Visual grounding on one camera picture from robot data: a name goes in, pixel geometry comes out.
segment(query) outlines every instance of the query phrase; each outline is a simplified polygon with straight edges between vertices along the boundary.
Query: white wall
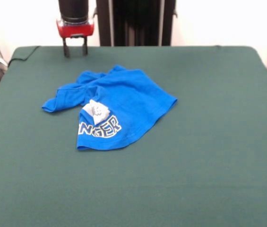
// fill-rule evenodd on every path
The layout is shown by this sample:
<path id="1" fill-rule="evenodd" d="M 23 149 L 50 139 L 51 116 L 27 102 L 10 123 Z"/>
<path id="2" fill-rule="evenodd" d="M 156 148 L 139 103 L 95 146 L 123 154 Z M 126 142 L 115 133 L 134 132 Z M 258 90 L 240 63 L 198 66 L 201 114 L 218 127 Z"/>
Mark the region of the white wall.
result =
<path id="1" fill-rule="evenodd" d="M 95 0 L 89 0 L 92 14 Z M 177 0 L 172 45 L 247 45 L 267 66 L 267 0 Z M 0 49 L 9 60 L 23 45 L 61 45 L 58 0 L 0 0 Z M 81 45 L 81 39 L 68 41 Z M 99 45 L 97 21 L 88 45 Z"/>

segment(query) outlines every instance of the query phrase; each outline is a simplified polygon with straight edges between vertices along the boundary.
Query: white patch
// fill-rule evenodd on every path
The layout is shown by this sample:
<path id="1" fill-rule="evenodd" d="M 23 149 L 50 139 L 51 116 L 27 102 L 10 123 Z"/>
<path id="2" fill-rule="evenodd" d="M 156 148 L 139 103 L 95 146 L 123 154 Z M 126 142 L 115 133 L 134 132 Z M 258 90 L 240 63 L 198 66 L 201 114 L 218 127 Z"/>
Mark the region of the white patch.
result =
<path id="1" fill-rule="evenodd" d="M 92 99 L 83 107 L 83 110 L 93 117 L 95 125 L 105 121 L 110 114 L 108 107 Z"/>

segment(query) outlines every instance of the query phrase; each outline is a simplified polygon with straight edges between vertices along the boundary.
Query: black cylinder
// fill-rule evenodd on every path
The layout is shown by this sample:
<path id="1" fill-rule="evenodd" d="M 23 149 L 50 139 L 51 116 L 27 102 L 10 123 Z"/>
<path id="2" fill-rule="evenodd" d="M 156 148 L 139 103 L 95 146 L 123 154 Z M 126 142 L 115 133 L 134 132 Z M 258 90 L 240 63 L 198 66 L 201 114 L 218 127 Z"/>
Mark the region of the black cylinder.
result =
<path id="1" fill-rule="evenodd" d="M 88 0 L 59 0 L 63 20 L 70 23 L 84 23 L 88 20 Z"/>

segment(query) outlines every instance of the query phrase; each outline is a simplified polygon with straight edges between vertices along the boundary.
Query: green table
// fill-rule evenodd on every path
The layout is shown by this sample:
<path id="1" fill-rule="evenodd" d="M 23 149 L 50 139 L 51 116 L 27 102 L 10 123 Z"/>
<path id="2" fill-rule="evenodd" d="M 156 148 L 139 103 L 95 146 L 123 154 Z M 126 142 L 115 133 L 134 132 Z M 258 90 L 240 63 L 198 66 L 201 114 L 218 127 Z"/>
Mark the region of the green table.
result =
<path id="1" fill-rule="evenodd" d="M 267 227 L 267 70 L 249 47 L 23 47 L 0 84 L 0 227 Z M 178 98 L 140 140 L 77 151 L 81 71 L 140 68 Z"/>

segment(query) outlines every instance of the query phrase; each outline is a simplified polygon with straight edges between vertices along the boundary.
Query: blue t-shirt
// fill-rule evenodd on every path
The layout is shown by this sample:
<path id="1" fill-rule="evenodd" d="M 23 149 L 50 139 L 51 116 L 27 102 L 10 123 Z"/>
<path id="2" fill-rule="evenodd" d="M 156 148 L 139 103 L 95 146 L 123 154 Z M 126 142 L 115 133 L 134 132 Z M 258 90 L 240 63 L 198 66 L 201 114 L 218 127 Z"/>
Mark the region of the blue t-shirt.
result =
<path id="1" fill-rule="evenodd" d="M 110 150 L 140 139 L 176 101 L 142 70 L 116 65 L 108 73 L 84 71 L 76 83 L 60 87 L 42 109 L 55 112 L 82 105 L 77 148 Z"/>

